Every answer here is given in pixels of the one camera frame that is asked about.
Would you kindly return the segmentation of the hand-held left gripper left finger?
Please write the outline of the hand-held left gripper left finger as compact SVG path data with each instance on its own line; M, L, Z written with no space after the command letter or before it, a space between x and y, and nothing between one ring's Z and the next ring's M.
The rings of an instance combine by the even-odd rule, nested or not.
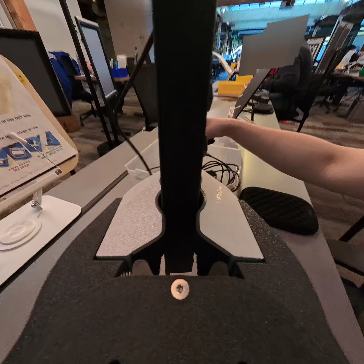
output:
M116 210L95 257L124 259L162 234L162 213L157 207L160 172L129 189Z

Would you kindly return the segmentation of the person's right forearm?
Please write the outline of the person's right forearm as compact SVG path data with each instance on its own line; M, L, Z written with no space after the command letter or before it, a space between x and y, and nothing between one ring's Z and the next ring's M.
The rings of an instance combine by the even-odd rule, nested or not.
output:
M232 118L207 118L207 139L229 137L270 166L305 183L364 200L364 151Z

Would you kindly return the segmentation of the black tilted board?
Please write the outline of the black tilted board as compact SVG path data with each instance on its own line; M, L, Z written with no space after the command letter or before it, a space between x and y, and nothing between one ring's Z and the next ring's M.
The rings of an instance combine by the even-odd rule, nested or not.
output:
M244 108L247 106L249 100L256 93L257 89L259 89L260 85L266 79L267 75L269 75L271 68L269 69L260 69L256 71L256 74L250 80L248 86L243 91L243 93L238 97L232 118L237 119L241 112L243 112Z

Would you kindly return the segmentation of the black office chair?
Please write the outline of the black office chair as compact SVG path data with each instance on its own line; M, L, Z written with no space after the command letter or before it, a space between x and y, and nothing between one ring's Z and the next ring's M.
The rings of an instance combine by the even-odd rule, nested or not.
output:
M145 129L151 131L158 126L158 97L156 66L144 64L134 79L134 90L143 111Z

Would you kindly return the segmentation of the long black usb hub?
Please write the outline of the long black usb hub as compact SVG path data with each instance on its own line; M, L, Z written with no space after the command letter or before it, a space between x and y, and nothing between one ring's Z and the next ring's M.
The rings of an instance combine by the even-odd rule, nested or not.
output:
M216 1L152 1L165 271L191 272L198 231Z

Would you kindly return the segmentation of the black computer monitor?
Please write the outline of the black computer monitor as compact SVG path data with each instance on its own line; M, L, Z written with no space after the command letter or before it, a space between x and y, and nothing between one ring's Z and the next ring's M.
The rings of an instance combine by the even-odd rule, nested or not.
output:
M1 28L0 53L21 70L55 117L72 115L39 32Z

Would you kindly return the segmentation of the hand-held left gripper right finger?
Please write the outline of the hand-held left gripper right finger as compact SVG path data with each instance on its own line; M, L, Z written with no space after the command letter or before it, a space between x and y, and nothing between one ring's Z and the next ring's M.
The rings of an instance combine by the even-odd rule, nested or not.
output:
M230 189L202 171L204 203L199 213L199 229L233 261L262 262L263 254L238 198Z

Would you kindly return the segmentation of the clear plastic bin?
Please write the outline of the clear plastic bin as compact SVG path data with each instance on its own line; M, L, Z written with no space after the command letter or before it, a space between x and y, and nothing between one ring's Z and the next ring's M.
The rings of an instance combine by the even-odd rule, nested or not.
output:
M160 171L159 141L156 139L141 151L152 174ZM147 168L138 156L125 164L133 185L150 176ZM203 157L202 170L223 183L235 196L241 191L243 160L237 143L223 137L208 145L207 155Z

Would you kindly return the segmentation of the wooden post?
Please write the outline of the wooden post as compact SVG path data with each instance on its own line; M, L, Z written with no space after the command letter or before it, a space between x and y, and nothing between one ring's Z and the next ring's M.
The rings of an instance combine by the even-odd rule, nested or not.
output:
M1 0L1 6L14 29L37 31L24 0Z

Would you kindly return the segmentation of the blue jacket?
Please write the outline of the blue jacket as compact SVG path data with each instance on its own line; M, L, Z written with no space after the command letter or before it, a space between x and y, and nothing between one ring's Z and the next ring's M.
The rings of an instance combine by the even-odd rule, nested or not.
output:
M81 75L80 67L77 61L67 52L48 52L48 55L67 101L69 105L72 106L71 78Z

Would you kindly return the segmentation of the black mesh wrist pad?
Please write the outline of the black mesh wrist pad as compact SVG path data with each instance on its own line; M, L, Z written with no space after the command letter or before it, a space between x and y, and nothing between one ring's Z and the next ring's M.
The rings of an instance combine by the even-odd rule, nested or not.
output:
M298 235L314 235L319 222L313 207L304 199L275 190L251 186L239 199L246 202L270 227Z

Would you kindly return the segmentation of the tall black display board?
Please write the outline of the tall black display board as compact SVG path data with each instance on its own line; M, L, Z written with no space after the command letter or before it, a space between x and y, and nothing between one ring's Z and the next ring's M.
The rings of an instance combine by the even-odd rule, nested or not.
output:
M324 43L314 60L315 74L327 75L331 72L329 69L333 67L334 61L345 55L344 51L352 44L362 23L362 16L358 19L328 16L315 24L312 36L324 38Z

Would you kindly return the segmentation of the white stand base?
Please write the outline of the white stand base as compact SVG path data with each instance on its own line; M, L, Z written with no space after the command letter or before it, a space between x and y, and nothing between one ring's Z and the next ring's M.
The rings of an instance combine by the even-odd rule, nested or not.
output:
M44 196L41 207L27 203L0 222L0 284L42 250L81 213L79 205Z

